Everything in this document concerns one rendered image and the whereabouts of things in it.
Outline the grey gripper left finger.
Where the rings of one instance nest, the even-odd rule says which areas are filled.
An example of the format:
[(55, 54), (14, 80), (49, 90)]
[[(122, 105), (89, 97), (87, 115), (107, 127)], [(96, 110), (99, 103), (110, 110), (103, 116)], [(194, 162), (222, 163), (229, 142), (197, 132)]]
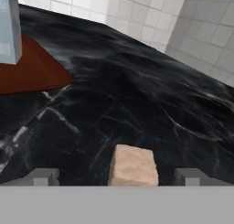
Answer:
[(37, 168), (27, 176), (4, 183), (13, 187), (48, 187), (59, 185), (59, 170), (57, 168)]

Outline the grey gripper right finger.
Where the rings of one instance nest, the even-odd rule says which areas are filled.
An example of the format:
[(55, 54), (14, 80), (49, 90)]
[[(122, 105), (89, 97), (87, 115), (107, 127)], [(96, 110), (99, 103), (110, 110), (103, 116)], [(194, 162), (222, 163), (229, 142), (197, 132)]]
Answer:
[(232, 187), (232, 184), (207, 176), (197, 168), (177, 168), (175, 186), (185, 187)]

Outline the reddish brown tray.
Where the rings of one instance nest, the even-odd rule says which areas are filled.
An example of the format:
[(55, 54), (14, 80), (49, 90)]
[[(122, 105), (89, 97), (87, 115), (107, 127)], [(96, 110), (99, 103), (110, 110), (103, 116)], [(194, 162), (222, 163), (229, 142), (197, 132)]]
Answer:
[(0, 63), (0, 95), (49, 91), (71, 84), (72, 77), (35, 39), (22, 36), (16, 65)]

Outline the pale blue milk carton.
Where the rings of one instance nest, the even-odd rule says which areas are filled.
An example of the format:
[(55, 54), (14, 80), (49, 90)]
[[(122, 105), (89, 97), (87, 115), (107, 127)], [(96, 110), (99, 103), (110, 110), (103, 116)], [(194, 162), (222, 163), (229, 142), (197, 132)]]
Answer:
[(15, 65), (21, 57), (18, 0), (0, 0), (0, 63)]

